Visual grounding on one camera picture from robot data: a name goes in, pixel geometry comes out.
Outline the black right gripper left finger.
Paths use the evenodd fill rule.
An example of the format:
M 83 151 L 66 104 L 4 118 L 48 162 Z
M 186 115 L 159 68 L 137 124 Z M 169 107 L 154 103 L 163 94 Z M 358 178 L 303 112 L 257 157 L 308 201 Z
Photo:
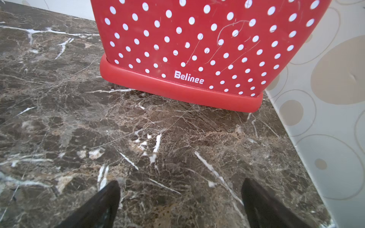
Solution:
M 113 180 L 57 227 L 111 228 L 117 215 L 120 198 L 119 183 Z

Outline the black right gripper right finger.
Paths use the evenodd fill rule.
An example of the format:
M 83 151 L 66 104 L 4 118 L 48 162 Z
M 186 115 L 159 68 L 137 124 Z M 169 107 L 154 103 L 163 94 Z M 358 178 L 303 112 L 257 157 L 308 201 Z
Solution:
M 309 227 L 254 179 L 244 180 L 241 196 L 251 228 Z

